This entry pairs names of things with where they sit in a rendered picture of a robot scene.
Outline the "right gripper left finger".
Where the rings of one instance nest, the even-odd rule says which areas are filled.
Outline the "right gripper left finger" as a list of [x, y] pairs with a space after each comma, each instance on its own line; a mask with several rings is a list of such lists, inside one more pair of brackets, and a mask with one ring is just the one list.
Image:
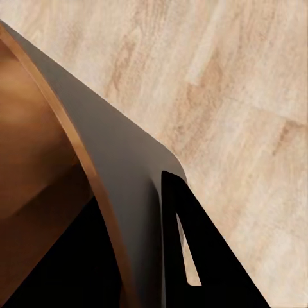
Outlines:
[[121, 283], [93, 196], [2, 308], [119, 308]]

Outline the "trash can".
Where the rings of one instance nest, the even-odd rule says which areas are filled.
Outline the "trash can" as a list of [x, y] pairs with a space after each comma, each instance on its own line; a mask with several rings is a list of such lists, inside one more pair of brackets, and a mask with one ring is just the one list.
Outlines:
[[0, 19], [0, 308], [93, 196], [119, 308], [166, 308], [163, 171], [187, 183], [164, 145]]

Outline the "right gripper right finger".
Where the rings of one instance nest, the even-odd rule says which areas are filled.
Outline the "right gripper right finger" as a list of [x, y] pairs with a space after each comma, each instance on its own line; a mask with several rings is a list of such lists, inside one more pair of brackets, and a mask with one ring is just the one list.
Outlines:
[[[270, 308], [182, 177], [161, 174], [166, 308]], [[187, 282], [179, 215], [202, 286]]]

